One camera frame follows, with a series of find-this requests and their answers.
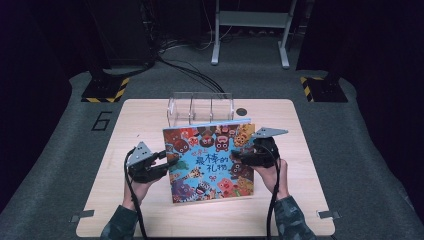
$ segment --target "blue book cover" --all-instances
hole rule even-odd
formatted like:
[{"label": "blue book cover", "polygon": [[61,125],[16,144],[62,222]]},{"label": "blue book cover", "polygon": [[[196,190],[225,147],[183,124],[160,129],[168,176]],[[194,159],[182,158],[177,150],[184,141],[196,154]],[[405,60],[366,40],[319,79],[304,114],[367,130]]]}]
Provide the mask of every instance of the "blue book cover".
[{"label": "blue book cover", "polygon": [[253,151],[250,119],[163,129],[173,203],[253,194],[253,169],[230,159],[231,150]]}]

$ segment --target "hand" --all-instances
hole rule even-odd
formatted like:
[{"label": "hand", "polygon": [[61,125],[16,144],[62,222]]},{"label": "hand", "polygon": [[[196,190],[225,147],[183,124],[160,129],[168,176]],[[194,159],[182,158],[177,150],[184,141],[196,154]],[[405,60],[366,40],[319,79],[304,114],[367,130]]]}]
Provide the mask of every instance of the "hand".
[{"label": "hand", "polygon": [[[135,193],[135,195],[137,196],[138,199],[138,205],[141,204],[141,202],[143,201],[143,199],[146,197],[147,195],[147,191],[149,190],[150,186],[153,185],[153,183],[159,181],[160,179],[156,179],[153,180],[151,182],[148,183],[138,183],[138,182],[132,182],[131,183],[131,187]],[[122,206],[125,208],[128,208],[130,210],[135,211],[135,206],[134,203],[132,201],[131,198],[131,191],[128,187],[127,182],[125,181],[125,186],[124,186],[124,200],[122,201]]]},{"label": "hand", "polygon": [[[277,200],[290,196],[287,183],[288,164],[284,159],[278,159],[277,164],[280,166],[280,185],[278,187]],[[252,167],[261,175],[266,188],[272,193],[275,183],[277,182],[277,169],[274,166],[270,168]]]}]

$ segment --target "gray carpet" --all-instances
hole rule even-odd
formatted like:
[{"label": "gray carpet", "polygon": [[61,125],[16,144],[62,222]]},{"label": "gray carpet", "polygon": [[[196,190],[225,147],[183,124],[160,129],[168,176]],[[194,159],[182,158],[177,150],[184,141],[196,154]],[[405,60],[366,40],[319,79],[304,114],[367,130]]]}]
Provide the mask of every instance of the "gray carpet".
[{"label": "gray carpet", "polygon": [[[294,102],[329,208],[343,216],[334,220],[337,239],[424,239],[424,227],[408,203],[402,184],[388,170],[368,136],[354,87],[341,80],[348,103],[309,103],[300,77],[324,74],[294,70],[301,37],[294,39],[289,52],[291,69],[283,70],[278,40],[263,37],[223,43],[218,66],[210,64],[212,47],[203,51],[178,47],[167,50],[162,57],[193,64],[236,99],[279,98]],[[0,239],[78,239],[77,223],[69,220],[84,208],[124,101],[168,98],[174,91],[209,91],[157,63],[130,78],[120,102],[83,103],[81,94],[89,80],[88,73],[70,79],[73,93],[59,125],[0,215]],[[91,131],[102,111],[112,112],[103,115],[110,119],[107,129]]]}]

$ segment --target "person's right hand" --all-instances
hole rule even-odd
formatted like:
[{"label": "person's right hand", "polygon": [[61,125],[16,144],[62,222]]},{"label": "person's right hand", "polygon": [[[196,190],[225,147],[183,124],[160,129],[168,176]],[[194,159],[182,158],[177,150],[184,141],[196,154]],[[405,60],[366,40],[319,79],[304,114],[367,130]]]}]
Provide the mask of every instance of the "person's right hand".
[{"label": "person's right hand", "polygon": [[[277,200],[290,196],[288,183],[287,183],[287,168],[288,164],[284,159],[278,159],[277,164],[280,166],[280,185],[278,187]],[[252,167],[255,171],[261,175],[262,180],[265,183],[266,188],[272,193],[274,190],[275,183],[277,182],[277,169],[275,166],[264,168],[264,167]]]}]

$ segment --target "sleeve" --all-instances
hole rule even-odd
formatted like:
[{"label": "sleeve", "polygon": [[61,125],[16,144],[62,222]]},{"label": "sleeve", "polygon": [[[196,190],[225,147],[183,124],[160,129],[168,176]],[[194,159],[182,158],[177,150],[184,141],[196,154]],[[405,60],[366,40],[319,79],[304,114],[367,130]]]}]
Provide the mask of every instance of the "sleeve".
[{"label": "sleeve", "polygon": [[292,196],[276,201],[274,213],[280,239],[316,240],[314,232],[306,225],[302,210]]},{"label": "sleeve", "polygon": [[119,205],[112,218],[103,228],[100,239],[133,239],[137,221],[136,212]]}]

